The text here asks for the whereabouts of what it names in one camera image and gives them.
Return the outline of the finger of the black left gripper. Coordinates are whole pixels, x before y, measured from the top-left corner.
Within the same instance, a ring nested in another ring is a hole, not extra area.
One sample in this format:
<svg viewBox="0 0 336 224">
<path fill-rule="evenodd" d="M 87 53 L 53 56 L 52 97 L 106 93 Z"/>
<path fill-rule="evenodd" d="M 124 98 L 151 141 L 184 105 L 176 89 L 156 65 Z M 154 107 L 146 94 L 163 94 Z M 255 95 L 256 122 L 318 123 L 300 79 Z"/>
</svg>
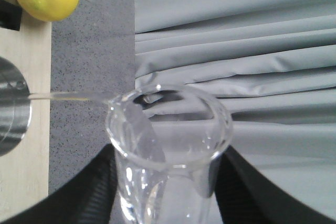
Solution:
<svg viewBox="0 0 336 224">
<path fill-rule="evenodd" d="M 1 0 L 1 27 L 20 31 L 23 9 L 8 1 Z"/>
</svg>

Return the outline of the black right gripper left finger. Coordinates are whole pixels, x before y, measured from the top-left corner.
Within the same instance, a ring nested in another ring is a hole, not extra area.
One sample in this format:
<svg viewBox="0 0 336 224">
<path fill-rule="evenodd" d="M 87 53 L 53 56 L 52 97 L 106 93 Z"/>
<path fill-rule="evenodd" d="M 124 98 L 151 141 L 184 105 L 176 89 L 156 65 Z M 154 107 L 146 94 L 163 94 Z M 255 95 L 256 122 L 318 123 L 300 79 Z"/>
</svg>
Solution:
<svg viewBox="0 0 336 224">
<path fill-rule="evenodd" d="M 117 185 L 114 148 L 107 144 L 56 192 L 2 223 L 109 223 Z"/>
</svg>

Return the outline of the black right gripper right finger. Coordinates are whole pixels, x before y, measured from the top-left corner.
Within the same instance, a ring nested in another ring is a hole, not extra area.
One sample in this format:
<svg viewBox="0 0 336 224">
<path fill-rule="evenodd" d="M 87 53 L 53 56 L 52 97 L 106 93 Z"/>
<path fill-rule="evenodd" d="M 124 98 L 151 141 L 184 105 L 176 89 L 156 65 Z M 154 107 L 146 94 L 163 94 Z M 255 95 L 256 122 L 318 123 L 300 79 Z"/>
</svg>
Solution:
<svg viewBox="0 0 336 224">
<path fill-rule="evenodd" d="M 335 165 L 229 147 L 215 195 L 224 223 L 335 223 Z"/>
</svg>

